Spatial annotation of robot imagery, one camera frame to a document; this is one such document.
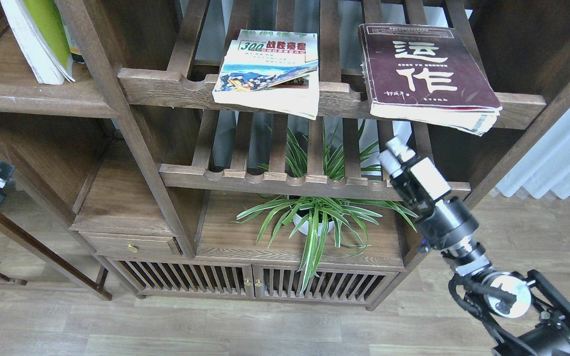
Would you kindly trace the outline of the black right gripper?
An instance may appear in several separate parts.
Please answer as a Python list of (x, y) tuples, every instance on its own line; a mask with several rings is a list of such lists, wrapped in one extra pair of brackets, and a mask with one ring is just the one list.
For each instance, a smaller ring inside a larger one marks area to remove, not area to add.
[(415, 226), (424, 250), (475, 250), (472, 234), (478, 222), (463, 201), (446, 196), (451, 187), (429, 158), (416, 157), (399, 137), (386, 142), (379, 154), (381, 167), (410, 208), (419, 213)]

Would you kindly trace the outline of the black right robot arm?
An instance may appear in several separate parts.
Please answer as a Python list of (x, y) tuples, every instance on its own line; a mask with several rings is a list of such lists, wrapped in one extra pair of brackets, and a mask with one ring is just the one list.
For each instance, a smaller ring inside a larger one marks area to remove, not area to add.
[(527, 276), (493, 268), (473, 239), (478, 228), (464, 201), (432, 160), (394, 137), (380, 164), (410, 209), (417, 210), (421, 247), (439, 250), (453, 270), (448, 290), (497, 342), (494, 356), (570, 356), (570, 302), (537, 270)]

